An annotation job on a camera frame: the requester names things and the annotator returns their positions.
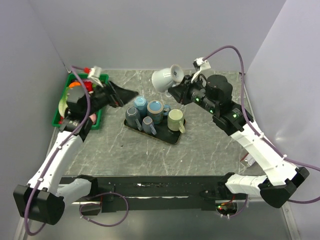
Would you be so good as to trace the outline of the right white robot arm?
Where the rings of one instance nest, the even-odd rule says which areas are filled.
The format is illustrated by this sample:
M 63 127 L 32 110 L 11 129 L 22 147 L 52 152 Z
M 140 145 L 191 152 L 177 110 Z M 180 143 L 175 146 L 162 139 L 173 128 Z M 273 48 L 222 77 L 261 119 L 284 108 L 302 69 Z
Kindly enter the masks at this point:
M 223 199 L 235 194 L 262 197 L 274 208 L 280 208 L 309 176 L 305 167 L 285 161 L 250 126 L 257 123 L 249 114 L 246 122 L 241 105 L 232 100 L 233 86 L 223 75 L 205 78 L 200 75 L 192 81 L 187 75 L 183 81 L 168 89 L 182 105 L 195 103 L 212 114 L 212 121 L 233 140 L 238 142 L 264 171 L 261 176 L 227 173 L 218 182 L 218 193 Z

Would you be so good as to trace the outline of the pale green mug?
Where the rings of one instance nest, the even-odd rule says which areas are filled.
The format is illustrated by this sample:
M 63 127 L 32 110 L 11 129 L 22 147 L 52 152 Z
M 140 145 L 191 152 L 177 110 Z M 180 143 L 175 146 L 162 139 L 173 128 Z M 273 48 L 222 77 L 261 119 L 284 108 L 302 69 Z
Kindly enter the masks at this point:
M 167 126 L 171 131 L 181 132 L 184 134 L 186 129 L 184 127 L 184 114 L 179 109 L 172 109 L 167 116 Z

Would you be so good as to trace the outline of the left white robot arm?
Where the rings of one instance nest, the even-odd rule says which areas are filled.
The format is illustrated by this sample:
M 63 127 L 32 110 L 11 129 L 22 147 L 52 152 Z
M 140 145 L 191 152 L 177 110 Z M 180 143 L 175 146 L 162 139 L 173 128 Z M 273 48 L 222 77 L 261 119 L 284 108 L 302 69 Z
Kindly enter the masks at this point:
M 95 177 L 80 175 L 63 188 L 59 188 L 60 180 L 92 128 L 90 116 L 105 106 L 123 107 L 136 96 L 137 91 L 119 87 L 111 81 L 97 86 L 91 94 L 81 86 L 67 90 L 67 114 L 54 146 L 28 183 L 18 185 L 13 192 L 18 212 L 25 222 L 34 220 L 55 225 L 68 205 L 82 197 L 87 201 L 98 197 L 98 180 Z

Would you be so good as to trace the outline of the white footed mug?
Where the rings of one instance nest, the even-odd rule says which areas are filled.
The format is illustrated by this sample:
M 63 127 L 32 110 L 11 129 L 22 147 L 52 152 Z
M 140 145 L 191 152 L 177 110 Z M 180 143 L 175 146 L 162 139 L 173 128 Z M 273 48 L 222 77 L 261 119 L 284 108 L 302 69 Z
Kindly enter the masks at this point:
M 179 85 L 184 76 L 183 69 L 179 65 L 173 64 L 171 67 L 154 71 L 151 82 L 157 92 L 165 93 L 165 96 L 170 98 L 172 95 L 168 92 L 168 89 Z

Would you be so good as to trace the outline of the small slate grey mug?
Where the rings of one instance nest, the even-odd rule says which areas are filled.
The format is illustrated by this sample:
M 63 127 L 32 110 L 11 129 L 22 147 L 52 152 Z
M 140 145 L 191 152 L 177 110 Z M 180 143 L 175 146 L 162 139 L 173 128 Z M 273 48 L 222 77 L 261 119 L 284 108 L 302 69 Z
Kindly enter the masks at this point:
M 152 120 L 152 118 L 150 116 L 146 116 L 143 120 L 142 120 L 142 130 L 146 133 L 146 134 L 152 134 L 152 135 L 156 135 L 157 131 L 155 129 L 155 124 Z

